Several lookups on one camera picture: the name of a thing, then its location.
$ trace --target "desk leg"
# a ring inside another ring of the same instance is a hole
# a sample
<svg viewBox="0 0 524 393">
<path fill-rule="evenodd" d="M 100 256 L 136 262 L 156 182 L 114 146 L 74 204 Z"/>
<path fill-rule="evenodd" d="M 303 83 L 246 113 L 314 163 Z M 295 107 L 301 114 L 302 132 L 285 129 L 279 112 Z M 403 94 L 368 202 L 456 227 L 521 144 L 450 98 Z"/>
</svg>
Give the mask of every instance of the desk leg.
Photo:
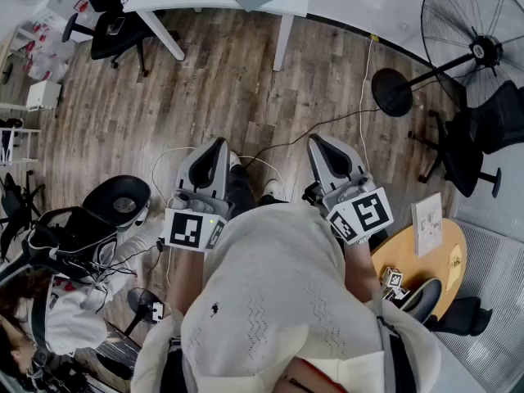
<svg viewBox="0 0 524 393">
<path fill-rule="evenodd" d="M 287 40 L 293 25 L 293 15 L 282 15 L 280 22 L 280 32 L 278 32 L 277 52 L 275 54 L 275 62 L 273 70 L 280 71 L 282 69 L 282 62 L 284 61 L 284 54 L 286 53 Z"/>
<path fill-rule="evenodd" d="M 185 54 L 183 53 L 182 49 L 180 49 L 178 44 L 174 41 L 173 37 L 158 20 L 158 17 L 156 17 L 155 13 L 153 13 L 152 11 L 137 11 L 137 13 L 140 17 L 142 17 L 142 20 L 146 22 L 146 25 L 151 28 L 151 30 L 158 37 L 158 39 L 162 41 L 162 43 L 164 43 L 167 49 L 171 51 L 174 57 L 177 60 L 182 61 L 185 57 Z"/>
</svg>

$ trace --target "radiator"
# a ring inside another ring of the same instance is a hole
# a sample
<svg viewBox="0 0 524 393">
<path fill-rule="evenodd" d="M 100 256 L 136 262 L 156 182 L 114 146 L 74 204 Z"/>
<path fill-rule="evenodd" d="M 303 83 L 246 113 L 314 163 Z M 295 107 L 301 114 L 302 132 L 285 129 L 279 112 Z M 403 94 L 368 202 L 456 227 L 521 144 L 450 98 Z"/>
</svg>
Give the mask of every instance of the radiator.
<svg viewBox="0 0 524 393">
<path fill-rule="evenodd" d="M 493 309 L 478 337 L 436 333 L 489 393 L 507 393 L 524 374 L 524 243 L 455 220 L 468 246 L 457 298 L 477 296 Z"/>
</svg>

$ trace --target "black mesh chair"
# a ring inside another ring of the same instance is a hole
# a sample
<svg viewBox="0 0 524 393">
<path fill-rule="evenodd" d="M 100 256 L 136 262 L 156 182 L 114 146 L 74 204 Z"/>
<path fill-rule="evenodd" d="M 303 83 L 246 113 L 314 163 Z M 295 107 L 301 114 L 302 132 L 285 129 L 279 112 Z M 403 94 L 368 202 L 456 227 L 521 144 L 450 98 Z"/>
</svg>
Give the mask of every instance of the black mesh chair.
<svg viewBox="0 0 524 393">
<path fill-rule="evenodd" d="M 422 142 L 437 151 L 429 173 L 418 181 L 426 183 L 440 163 L 444 163 L 446 178 L 457 189 L 470 197 L 478 179 L 493 183 L 492 195 L 497 197 L 502 172 L 496 175 L 481 172 L 484 153 L 491 154 L 501 148 L 524 142 L 524 89 L 518 90 L 512 81 L 505 82 L 483 105 L 462 109 L 445 127 L 438 112 L 430 111 L 439 130 L 438 144 L 418 138 L 411 131 L 409 138 Z"/>
<path fill-rule="evenodd" d="M 31 211 L 40 217 L 41 214 L 34 206 L 33 199 L 37 193 L 45 188 L 45 185 L 38 186 L 31 192 L 29 187 L 29 176 L 33 174 L 32 170 L 28 170 L 25 174 L 25 188 L 21 191 L 20 186 L 16 185 L 11 174 L 6 174 L 5 179 L 0 179 L 0 192 L 2 193 L 2 208 L 7 215 L 7 218 L 0 219 L 0 225 L 7 223 L 6 228 L 2 231 L 0 236 L 0 257 L 2 260 L 7 255 L 7 248 L 11 244 L 11 240 L 15 238 L 16 234 L 23 228 L 29 229 L 33 223 Z"/>
<path fill-rule="evenodd" d="M 105 12 L 100 16 L 95 30 L 76 24 L 78 13 L 75 13 L 65 27 L 62 42 L 67 42 L 70 39 L 73 30 L 93 36 L 91 58 L 100 60 L 111 57 L 111 67 L 114 69 L 118 68 L 118 62 L 116 62 L 118 57 L 131 47 L 136 46 L 141 75 L 147 77 L 148 71 L 144 66 L 142 41 L 154 36 L 149 26 L 137 13 L 123 13 L 121 0 L 89 0 L 89 2 L 95 11 Z M 109 34 L 112 25 L 119 18 L 124 18 L 124 23 L 118 34 Z M 173 33 L 173 36 L 175 40 L 179 39 L 178 34 Z"/>
</svg>

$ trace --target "small fan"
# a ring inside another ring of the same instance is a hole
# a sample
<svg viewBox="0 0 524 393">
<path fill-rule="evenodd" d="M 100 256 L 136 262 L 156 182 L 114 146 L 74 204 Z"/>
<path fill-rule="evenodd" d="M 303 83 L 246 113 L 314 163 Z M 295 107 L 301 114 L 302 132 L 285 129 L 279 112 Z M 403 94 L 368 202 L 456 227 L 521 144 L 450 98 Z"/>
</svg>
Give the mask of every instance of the small fan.
<svg viewBox="0 0 524 393">
<path fill-rule="evenodd" d="M 388 115 L 407 114 L 411 86 L 431 77 L 459 105 L 449 77 L 455 79 L 465 88 L 470 108 L 482 105 L 505 81 L 524 86 L 524 10 L 516 0 L 424 0 L 420 18 L 434 67 L 411 81 L 392 69 L 373 76 L 373 97 Z"/>
</svg>

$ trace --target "white marker cube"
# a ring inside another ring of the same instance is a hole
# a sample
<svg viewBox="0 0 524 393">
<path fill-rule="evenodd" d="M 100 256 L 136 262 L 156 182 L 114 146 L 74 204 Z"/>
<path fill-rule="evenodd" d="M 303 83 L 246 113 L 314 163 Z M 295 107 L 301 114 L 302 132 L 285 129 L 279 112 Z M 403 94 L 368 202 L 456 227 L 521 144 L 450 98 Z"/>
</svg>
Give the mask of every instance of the white marker cube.
<svg viewBox="0 0 524 393">
<path fill-rule="evenodd" d="M 166 208 L 162 236 L 167 246 L 212 251 L 226 223 L 220 215 Z"/>
<path fill-rule="evenodd" d="M 396 296 L 396 292 L 391 287 L 386 287 L 384 289 L 383 294 L 382 294 L 382 298 L 384 300 L 393 300 L 395 298 L 395 296 Z"/>
<path fill-rule="evenodd" d="M 403 300 L 411 291 L 400 287 L 395 294 L 395 300 Z"/>
<path fill-rule="evenodd" d="M 327 221 L 351 244 L 393 223 L 393 214 L 384 188 L 380 187 L 335 205 Z"/>
<path fill-rule="evenodd" d="M 402 285 L 402 273 L 397 268 L 387 266 L 382 275 L 382 285 L 384 287 L 391 287 L 397 292 Z"/>
</svg>

